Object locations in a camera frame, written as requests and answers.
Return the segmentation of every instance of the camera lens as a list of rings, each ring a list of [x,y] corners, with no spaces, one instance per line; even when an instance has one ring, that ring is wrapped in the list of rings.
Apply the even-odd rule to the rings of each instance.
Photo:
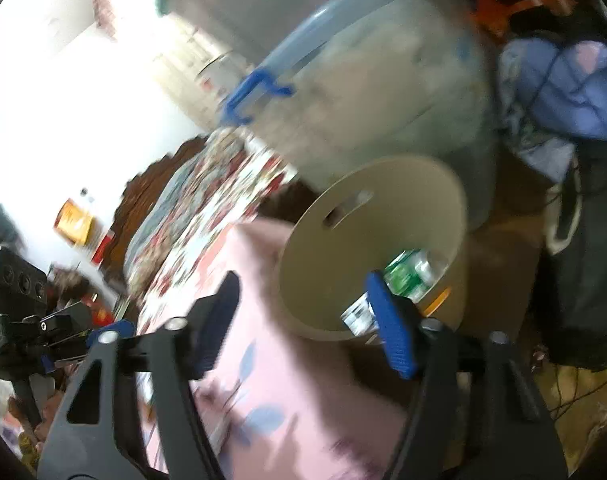
[[[12,270],[12,267],[9,265],[3,266],[3,269],[1,269],[1,277],[8,285],[12,283],[12,280],[14,280],[14,270]]]
[[[19,290],[24,294],[30,294],[30,278],[24,273],[19,274]]]
[[[40,300],[45,298],[45,287],[43,286],[43,283],[41,283],[41,282],[36,283],[36,285],[34,286],[34,293],[36,294],[36,297],[39,298]]]

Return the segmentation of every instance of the wooden headboard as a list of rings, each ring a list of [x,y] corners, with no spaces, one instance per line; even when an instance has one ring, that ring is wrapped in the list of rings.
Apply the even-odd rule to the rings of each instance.
[[[157,203],[172,175],[185,162],[203,150],[205,139],[186,140],[174,155],[166,155],[153,162],[147,170],[128,182],[122,201],[114,212],[114,238],[106,248],[100,270],[106,282],[117,292],[125,293],[123,261],[132,237]]]

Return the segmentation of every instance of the pink fabric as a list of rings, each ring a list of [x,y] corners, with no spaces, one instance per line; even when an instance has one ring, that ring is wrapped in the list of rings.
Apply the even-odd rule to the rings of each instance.
[[[185,315],[233,270],[240,305],[215,369],[196,389],[208,424],[216,413],[230,424],[219,454],[227,478],[380,478],[405,414],[356,382],[341,346],[304,340],[279,323],[273,280],[291,228],[256,220],[225,230],[202,258],[190,301],[164,304],[146,332]],[[150,463],[165,470],[156,429],[148,439]]]

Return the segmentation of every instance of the trash bin handle hole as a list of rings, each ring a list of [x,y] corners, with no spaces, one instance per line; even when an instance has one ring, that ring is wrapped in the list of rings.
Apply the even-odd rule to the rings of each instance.
[[[366,190],[353,193],[327,214],[323,219],[324,227],[334,229],[344,218],[354,213],[362,205],[370,202],[373,196],[375,194],[372,191]]]

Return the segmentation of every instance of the trash bin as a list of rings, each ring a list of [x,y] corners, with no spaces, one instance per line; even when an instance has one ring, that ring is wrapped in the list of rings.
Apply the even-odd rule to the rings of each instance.
[[[401,251],[424,249],[447,266],[418,307],[456,329],[465,306],[466,218],[459,178],[434,158],[383,158],[347,175],[305,212],[285,246],[277,287],[286,323],[309,339],[356,339],[341,314],[365,292],[367,273]]]

